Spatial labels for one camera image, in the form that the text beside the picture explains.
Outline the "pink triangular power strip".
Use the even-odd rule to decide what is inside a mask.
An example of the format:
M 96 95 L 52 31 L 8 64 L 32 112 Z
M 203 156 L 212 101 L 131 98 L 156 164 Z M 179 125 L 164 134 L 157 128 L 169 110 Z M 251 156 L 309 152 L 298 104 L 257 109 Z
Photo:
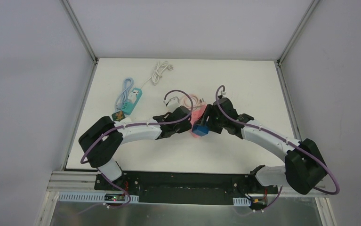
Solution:
M 197 107 L 196 109 L 194 109 L 192 111 L 192 114 L 191 114 L 191 124 L 192 124 L 192 127 L 194 126 L 194 124 L 196 123 L 196 121 L 203 115 L 205 109 L 206 109 L 206 104 L 202 105 L 202 106 L 199 106 Z

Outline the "blue cube plug adapter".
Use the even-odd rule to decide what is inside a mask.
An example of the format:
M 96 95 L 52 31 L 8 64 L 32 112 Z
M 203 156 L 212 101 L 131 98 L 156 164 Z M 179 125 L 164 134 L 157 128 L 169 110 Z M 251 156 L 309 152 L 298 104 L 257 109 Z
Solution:
M 192 127 L 191 133 L 195 137 L 203 137 L 209 133 L 209 129 L 207 126 L 201 126 L 201 125 L 195 124 Z

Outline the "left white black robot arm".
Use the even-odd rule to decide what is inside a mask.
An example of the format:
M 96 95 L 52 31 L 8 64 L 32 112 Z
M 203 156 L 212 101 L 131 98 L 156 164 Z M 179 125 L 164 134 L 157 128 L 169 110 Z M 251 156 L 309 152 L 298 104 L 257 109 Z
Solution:
M 78 142 L 84 152 L 80 162 L 105 175 L 106 184 L 112 190 L 120 190 L 124 186 L 124 173 L 113 157 L 120 145 L 169 138 L 191 128 L 191 112 L 184 106 L 140 122 L 113 121 L 104 116 L 80 136 Z

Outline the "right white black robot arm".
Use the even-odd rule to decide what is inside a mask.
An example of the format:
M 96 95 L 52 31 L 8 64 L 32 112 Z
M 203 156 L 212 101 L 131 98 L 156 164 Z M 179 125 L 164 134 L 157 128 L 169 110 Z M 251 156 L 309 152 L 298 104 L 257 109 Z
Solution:
M 262 126 L 252 116 L 238 114 L 228 98 L 219 97 L 214 104 L 207 105 L 192 131 L 204 136 L 209 132 L 220 134 L 224 129 L 230 135 L 259 145 L 284 163 L 275 167 L 260 165 L 251 171 L 248 187 L 254 193 L 267 186 L 290 186 L 300 194 L 308 194 L 328 174 L 314 141 L 283 137 Z

